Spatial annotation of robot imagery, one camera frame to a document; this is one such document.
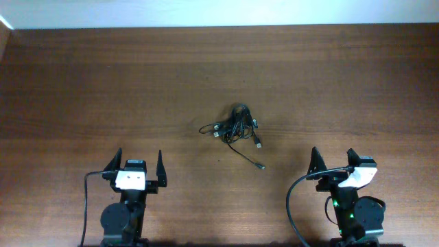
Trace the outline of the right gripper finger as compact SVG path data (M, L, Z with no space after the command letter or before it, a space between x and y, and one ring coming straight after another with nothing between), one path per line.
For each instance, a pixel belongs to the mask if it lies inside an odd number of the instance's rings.
M324 159L318 148L314 146L311 150L311 160L307 172L307 180L319 180L325 171L327 171L327 167Z
M348 166L349 167L358 167L361 163L361 159L359 155L354 151L353 148L348 149L347 151L348 157Z

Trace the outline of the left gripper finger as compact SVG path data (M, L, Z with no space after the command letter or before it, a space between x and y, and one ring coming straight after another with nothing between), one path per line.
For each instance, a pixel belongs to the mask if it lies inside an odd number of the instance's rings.
M157 160L157 166L156 166L156 176L157 176L157 183L158 187L166 187L167 186L167 174L165 171L164 163L163 163L163 156L162 151L158 151L158 160Z
M114 172L120 169L121 164L121 157L122 157L122 149L119 148L115 154L115 156L112 158L112 160L105 166L103 169L104 172Z

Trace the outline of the black USB cable thin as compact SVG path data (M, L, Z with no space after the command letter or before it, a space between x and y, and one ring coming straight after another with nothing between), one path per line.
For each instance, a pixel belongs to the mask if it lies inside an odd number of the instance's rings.
M254 122L247 117L231 117L227 120L202 126L200 134L211 134L220 137L226 144L232 144L240 139L249 139L254 135Z

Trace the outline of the black USB cable thick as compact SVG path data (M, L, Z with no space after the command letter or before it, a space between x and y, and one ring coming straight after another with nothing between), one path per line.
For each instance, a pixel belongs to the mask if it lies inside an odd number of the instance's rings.
M241 139L253 138L256 147L261 148L261 140L255 132L257 128L257 120L252 117L250 109L245 104L239 104L232 109L230 117L223 123L222 141L231 145Z

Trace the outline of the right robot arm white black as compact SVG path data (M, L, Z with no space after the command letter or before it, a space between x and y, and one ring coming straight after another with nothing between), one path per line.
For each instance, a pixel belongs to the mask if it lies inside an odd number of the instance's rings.
M307 180L317 180L316 191L329 192L340 237L331 246L378 246L383 235L385 202L371 196L358 195L377 173L377 163L370 156L360 156L352 148L347 151L348 165L337 169L326 167L318 148L311 150Z

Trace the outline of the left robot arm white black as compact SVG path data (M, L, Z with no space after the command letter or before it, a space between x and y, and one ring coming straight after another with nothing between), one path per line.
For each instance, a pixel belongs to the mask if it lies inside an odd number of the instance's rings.
M157 194L159 188L167 186L162 152L158 153L155 180L147 178L144 160L128 159L122 167L121 157L119 149L102 174L112 190L120 194L120 201L108 205L101 214L104 236L100 245L147 247L149 241L141 236L147 195Z

